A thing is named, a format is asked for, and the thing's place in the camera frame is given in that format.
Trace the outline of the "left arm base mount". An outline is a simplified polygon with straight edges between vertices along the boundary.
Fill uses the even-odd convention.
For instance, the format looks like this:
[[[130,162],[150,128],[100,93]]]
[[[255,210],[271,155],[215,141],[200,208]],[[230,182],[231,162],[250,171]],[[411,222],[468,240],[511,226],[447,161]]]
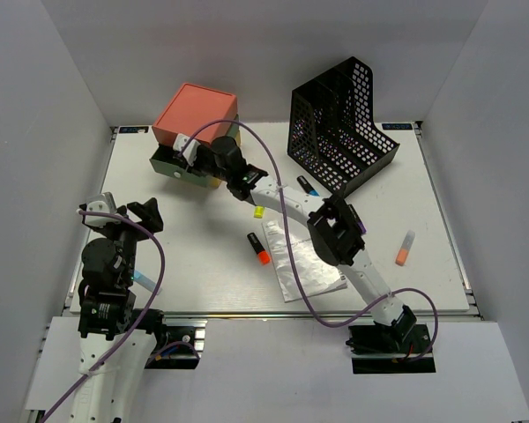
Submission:
[[[206,321],[166,320],[145,369],[194,370],[202,356]]]

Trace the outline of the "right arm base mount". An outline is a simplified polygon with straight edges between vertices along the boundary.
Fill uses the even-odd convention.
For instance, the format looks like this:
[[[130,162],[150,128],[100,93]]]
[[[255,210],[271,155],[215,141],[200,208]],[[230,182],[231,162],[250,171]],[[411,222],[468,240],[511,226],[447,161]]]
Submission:
[[[434,374],[433,351],[421,355],[430,344],[426,324],[416,324],[403,344],[386,338],[374,325],[348,327],[346,346],[351,352],[354,375]]]

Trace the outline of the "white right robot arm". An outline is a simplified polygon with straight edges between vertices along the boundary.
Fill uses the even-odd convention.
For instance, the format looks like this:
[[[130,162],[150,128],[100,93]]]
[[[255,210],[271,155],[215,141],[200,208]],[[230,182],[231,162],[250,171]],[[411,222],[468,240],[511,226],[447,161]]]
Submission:
[[[191,171],[222,180],[235,198],[275,210],[305,226],[317,256],[336,267],[372,306],[370,313],[382,344],[398,352],[411,343],[416,317],[391,294],[371,262],[358,215],[344,198],[336,194],[314,197],[280,184],[248,163],[231,137],[218,137],[210,145],[186,138],[177,150]]]

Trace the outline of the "green drawer box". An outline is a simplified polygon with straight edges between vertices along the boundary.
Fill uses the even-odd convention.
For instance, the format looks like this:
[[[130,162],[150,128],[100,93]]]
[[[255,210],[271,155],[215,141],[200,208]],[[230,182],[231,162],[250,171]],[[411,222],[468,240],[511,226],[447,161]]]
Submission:
[[[230,123],[227,127],[227,131],[230,129],[239,130],[239,126]],[[182,182],[209,189],[208,182],[211,177],[194,175],[190,171],[188,164],[182,163],[180,159],[180,157],[177,157],[177,152],[175,152],[171,146],[159,145],[153,156],[150,158],[150,163],[157,174],[162,174]]]

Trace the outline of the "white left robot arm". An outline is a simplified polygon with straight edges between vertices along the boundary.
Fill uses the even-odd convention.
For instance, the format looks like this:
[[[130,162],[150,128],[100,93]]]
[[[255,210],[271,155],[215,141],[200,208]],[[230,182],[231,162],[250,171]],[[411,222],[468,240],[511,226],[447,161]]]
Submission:
[[[124,422],[151,352],[168,343],[159,310],[136,308],[131,291],[137,245],[163,228],[155,198],[115,206],[109,193],[80,207],[97,237],[81,253],[80,363],[71,422]]]

